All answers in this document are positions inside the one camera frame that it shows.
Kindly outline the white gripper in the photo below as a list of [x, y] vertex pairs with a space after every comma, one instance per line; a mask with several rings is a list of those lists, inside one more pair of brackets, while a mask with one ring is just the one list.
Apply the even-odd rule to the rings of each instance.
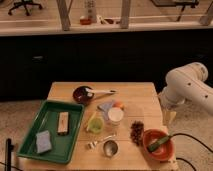
[[163, 111], [163, 124], [168, 126], [176, 117], [176, 112], [171, 110], [182, 105], [184, 103], [184, 98], [179, 95], [161, 92], [159, 94], [159, 101], [161, 107], [167, 109]]

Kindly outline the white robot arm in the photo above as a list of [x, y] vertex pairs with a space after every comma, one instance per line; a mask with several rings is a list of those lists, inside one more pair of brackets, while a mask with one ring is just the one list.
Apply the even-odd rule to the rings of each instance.
[[207, 78], [208, 70], [200, 62], [172, 69], [166, 74], [166, 86], [158, 94], [165, 126], [175, 118], [174, 108], [185, 100], [192, 101], [213, 115], [213, 88], [205, 84]]

